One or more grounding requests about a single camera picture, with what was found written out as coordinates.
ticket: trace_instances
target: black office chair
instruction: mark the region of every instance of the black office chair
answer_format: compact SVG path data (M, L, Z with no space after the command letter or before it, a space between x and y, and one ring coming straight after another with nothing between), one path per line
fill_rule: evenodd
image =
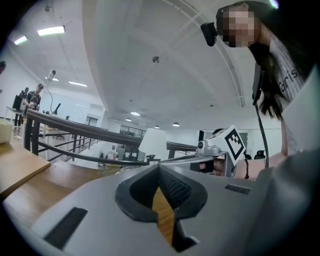
M252 160L252 157L251 157L251 155L249 155L249 154L244 154L244 157L245 157L245 159L247 159L247 160Z
M264 159L266 156L264 155L264 150L258 150L256 155L254 156L254 159Z

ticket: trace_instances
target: white t-shirt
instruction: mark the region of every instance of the white t-shirt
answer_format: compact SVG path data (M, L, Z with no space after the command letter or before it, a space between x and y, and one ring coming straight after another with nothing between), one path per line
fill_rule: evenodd
M281 92L286 99L280 98L282 111L290 104L290 102L298 95L304 85L302 77L299 75L288 50L283 43L275 36L271 38L269 51L277 59L279 65L278 84ZM297 143L290 130L286 127L286 140L288 155L295 154L299 149Z

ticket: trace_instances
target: wooden table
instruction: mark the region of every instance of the wooden table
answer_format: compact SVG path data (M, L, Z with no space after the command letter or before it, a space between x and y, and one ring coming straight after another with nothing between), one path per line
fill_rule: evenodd
M0 144L0 202L27 180L50 166L17 141Z
M81 185L104 177L107 173L58 161L17 188L3 205L10 216L31 227L55 203ZM171 244L174 213L160 189L154 196L152 209L158 213L160 232Z

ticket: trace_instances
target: white lampshade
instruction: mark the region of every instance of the white lampshade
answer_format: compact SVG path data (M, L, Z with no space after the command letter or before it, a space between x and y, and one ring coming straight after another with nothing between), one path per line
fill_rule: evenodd
M156 158L167 152L167 134L164 130L149 128L139 146L139 150Z

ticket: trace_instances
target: black cable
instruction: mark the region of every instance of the black cable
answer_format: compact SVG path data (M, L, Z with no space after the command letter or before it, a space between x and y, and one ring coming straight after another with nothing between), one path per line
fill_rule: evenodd
M263 144L264 144L264 150L265 150L265 168L269 167L269 150L268 150L268 143L267 143L267 139L266 139L266 134L265 134L265 130L264 127L262 125L261 119L260 119L260 115L259 115L259 108L257 103L255 104L255 110L256 110L256 114L258 116L258 122L259 122L259 127L260 127L260 131L261 131L261 135L262 135L262 139L263 139Z

